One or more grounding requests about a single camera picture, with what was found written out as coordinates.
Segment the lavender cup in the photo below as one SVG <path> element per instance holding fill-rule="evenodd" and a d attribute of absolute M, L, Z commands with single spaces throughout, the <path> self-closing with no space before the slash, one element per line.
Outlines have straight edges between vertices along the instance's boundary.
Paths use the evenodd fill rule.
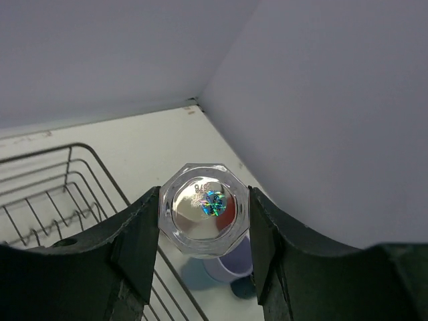
<path fill-rule="evenodd" d="M 203 266 L 214 280 L 221 283 L 249 276 L 253 271 L 249 237 L 245 236 L 235 249 L 224 256 L 204 259 Z"/>

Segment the clear glass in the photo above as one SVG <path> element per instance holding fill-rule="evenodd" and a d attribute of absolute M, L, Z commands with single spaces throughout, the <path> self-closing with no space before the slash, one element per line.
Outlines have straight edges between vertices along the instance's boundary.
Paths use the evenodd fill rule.
<path fill-rule="evenodd" d="M 191 257 L 221 257 L 249 230 L 249 189 L 225 165 L 187 163 L 161 188 L 158 228 Z"/>

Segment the light blue cup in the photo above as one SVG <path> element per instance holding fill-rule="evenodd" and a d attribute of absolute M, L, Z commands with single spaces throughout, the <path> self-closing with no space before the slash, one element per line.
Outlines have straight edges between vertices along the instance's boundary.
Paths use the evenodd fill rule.
<path fill-rule="evenodd" d="M 225 285 L 208 274 L 201 259 L 188 259 L 180 269 L 180 277 L 192 291 L 210 290 Z M 229 287 L 233 295 L 239 299 L 249 300 L 256 297 L 253 274 L 231 282 Z"/>

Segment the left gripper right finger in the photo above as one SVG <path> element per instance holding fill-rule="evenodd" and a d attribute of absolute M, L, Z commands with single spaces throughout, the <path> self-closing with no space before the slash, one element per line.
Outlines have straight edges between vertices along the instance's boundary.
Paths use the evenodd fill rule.
<path fill-rule="evenodd" d="M 426 320 L 427 245 L 357 249 L 249 191 L 258 304 L 266 320 Z"/>

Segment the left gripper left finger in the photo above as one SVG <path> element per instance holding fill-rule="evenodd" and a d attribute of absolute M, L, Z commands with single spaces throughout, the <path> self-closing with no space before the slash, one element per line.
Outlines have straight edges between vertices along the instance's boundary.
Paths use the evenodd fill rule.
<path fill-rule="evenodd" d="M 153 187 L 109 219 L 49 247 L 1 246 L 2 320 L 140 320 L 158 247 Z"/>

